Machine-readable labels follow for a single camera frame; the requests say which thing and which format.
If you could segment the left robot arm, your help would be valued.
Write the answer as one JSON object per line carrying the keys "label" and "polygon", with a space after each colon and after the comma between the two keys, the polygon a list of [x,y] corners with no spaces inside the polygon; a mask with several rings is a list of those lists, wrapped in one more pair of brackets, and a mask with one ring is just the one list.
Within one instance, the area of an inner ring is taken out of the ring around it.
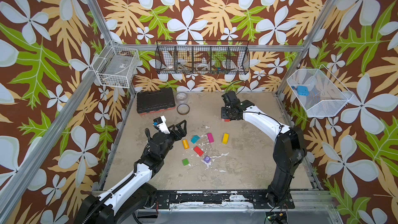
{"label": "left robot arm", "polygon": [[99,196],[89,195],[80,207],[75,224],[120,224],[138,209],[155,206],[157,189],[148,182],[160,171],[176,141],[187,134],[187,121],[167,126],[163,116],[153,120],[154,135],[145,129],[147,144],[133,170]]}

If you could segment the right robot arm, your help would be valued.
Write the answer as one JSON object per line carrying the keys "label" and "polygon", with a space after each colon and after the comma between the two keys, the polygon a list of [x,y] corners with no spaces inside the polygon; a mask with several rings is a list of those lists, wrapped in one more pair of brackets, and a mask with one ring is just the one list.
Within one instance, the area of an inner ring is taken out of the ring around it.
{"label": "right robot arm", "polygon": [[244,120],[274,141],[273,159],[276,169],[267,188],[267,202],[271,207],[280,207],[285,204],[295,171],[307,154],[303,130],[277,121],[256,106],[246,109],[242,106],[240,103],[236,107],[222,107],[221,118],[230,121]]}

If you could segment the yellow arch block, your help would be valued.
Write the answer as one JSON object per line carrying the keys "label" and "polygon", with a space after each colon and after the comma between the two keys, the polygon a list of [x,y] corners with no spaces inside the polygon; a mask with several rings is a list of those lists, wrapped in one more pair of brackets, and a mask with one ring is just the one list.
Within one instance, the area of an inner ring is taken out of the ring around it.
{"label": "yellow arch block", "polygon": [[223,144],[227,144],[227,143],[228,143],[228,140],[229,140],[229,134],[225,133],[225,134],[223,135],[222,143],[223,143]]}

